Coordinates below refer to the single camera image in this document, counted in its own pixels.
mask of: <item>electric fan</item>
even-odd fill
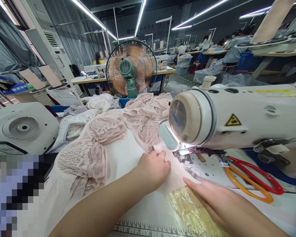
[[[119,97],[148,92],[157,75],[156,57],[145,43],[131,39],[115,47],[106,64],[110,89]]]

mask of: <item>gray curtain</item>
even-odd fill
[[[16,64],[23,68],[42,65],[19,29],[0,6],[0,72],[8,71]]]
[[[83,33],[94,32],[101,28],[72,1],[42,0],[42,2],[53,25],[77,21],[55,27],[71,63],[77,66],[93,64],[95,52],[105,50],[102,33]]]

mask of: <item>juki logo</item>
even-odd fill
[[[177,123],[178,127],[180,127],[180,122],[177,119],[177,117],[175,116],[174,112],[172,112],[172,117],[174,118],[175,122]]]

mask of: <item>hand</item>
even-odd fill
[[[231,236],[289,236],[234,191],[209,181],[196,184],[185,177],[183,179],[211,217]]]
[[[165,162],[164,159],[165,151],[162,151],[159,155],[155,151],[142,154],[135,170],[146,194],[158,189],[167,178],[171,163],[170,161]]]

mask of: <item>ruler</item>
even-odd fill
[[[110,237],[224,237],[221,235],[203,235],[199,233],[192,233],[187,229],[178,227],[169,227],[162,225],[152,225],[148,223],[119,220],[109,233]]]

